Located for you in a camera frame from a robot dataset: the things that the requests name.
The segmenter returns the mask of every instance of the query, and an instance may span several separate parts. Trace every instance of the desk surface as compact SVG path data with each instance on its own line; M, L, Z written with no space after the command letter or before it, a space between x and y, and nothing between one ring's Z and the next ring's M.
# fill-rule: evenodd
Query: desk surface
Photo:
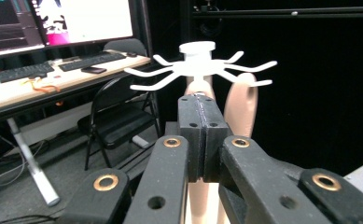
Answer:
M11 117L16 112L28 109L30 106L38 106L47 102L62 100L62 98L83 92L91 86L103 83L116 77L116 73L122 72L126 67L137 67L150 62L149 58L137 56L127 57L110 63L101 63L95 66L106 68L102 74L83 73L80 69L63 72L57 65L53 65L54 72L48 73L48 77L43 78L37 84L54 85L60 89L56 92L54 88L49 89L49 93L34 91L30 83L26 83L28 78L14 80L0 84L0 117Z

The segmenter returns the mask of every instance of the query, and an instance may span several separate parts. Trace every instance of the smartphone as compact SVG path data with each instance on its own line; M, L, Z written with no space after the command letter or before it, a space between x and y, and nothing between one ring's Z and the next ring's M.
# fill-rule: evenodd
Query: smartphone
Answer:
M93 74L100 74L105 71L106 71L105 68L98 68L98 67L86 67L81 69L81 72L93 73Z

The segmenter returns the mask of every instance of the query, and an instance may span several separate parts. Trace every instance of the keyboard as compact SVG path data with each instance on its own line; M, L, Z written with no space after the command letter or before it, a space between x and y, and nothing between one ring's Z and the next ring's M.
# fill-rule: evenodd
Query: keyboard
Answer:
M0 72L0 82L9 82L24 77L46 77L48 72L54 69L49 63L39 63L21 68L13 68Z
M60 64L59 67L64 71L68 72L71 70L76 70L79 68L85 68L89 66L93 66L100 63L109 63L116 60L125 59L126 56L120 53L110 53L104 55L91 56L89 58L82 59L80 61L75 61L71 63Z

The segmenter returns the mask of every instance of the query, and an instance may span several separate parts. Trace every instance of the computer monitor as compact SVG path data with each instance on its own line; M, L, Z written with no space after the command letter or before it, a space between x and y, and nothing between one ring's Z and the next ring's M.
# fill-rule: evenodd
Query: computer monitor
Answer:
M30 0L46 46L133 36L129 0Z
M27 2L0 0L0 55L44 47Z

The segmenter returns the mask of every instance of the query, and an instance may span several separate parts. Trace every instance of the office chair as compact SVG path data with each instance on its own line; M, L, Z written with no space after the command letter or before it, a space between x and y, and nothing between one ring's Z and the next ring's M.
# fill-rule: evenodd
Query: office chair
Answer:
M141 56L147 56L146 47L140 40L135 38L110 41L104 46L104 50L109 49L121 52L134 52Z
M79 130L89 137L85 170L88 170L89 157L98 151L102 152L105 164L112 167L105 150L116 149L128 141L131 143L135 135L152 125L155 125L156 133L160 137L151 92L131 90L134 80L135 77L126 76L106 83L93 98L91 114L78 121ZM147 95L143 101L135 100L142 94ZM93 141L97 141L99 149L91 152Z

